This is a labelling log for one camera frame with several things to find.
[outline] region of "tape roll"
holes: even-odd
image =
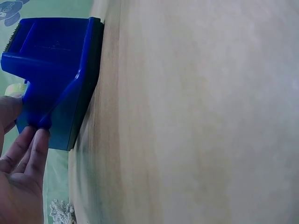
[[[23,95],[26,90],[27,85],[24,83],[15,83],[9,85],[5,90],[5,96],[12,96],[15,94]]]

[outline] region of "blue tape dispenser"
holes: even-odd
[[[100,71],[104,24],[98,18],[29,18],[1,56],[4,71],[25,79],[18,131],[50,129],[50,148],[71,150]]]

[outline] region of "green fabric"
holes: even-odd
[[[15,2],[15,0],[0,0],[4,2]],[[93,0],[22,0],[25,3],[18,11],[21,18],[28,17],[80,17],[87,18],[93,4]],[[8,43],[9,37],[13,33],[17,22],[9,27],[5,26],[4,20],[0,18],[0,52]],[[4,95],[5,89],[13,83],[22,82],[22,79],[7,74],[0,70],[0,95]],[[5,136],[4,151],[17,137],[16,128]],[[44,176],[43,204],[45,223],[53,223],[50,214],[50,203],[53,199],[69,201],[68,186],[68,153],[64,151],[50,149]]]

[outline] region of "finger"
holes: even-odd
[[[24,174],[35,180],[39,188],[43,189],[43,175],[48,156],[50,133],[47,130],[37,130],[29,162],[26,166]]]
[[[8,133],[15,126],[15,122],[11,122],[8,126],[4,128],[4,134]]]
[[[22,111],[22,98],[0,97],[0,122],[5,129]]]
[[[21,160],[21,162],[19,163],[19,165],[17,166],[17,168],[14,169],[14,171],[12,171],[12,174],[14,174],[14,173],[21,173],[22,174],[22,173],[25,172],[25,169],[26,169],[27,164],[28,164],[29,159],[30,159],[33,141],[34,140],[31,141],[30,146],[29,146],[28,150],[26,151],[23,159]]]
[[[32,127],[24,128],[9,150],[0,158],[0,171],[10,173],[18,165],[33,140],[35,132],[36,130]]]

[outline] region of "serrated cutting edge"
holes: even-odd
[[[17,25],[17,27],[14,29],[14,33],[10,36],[9,41],[4,49],[4,52],[8,52],[10,45],[12,44],[16,34],[18,33],[19,28],[20,28],[20,24]]]

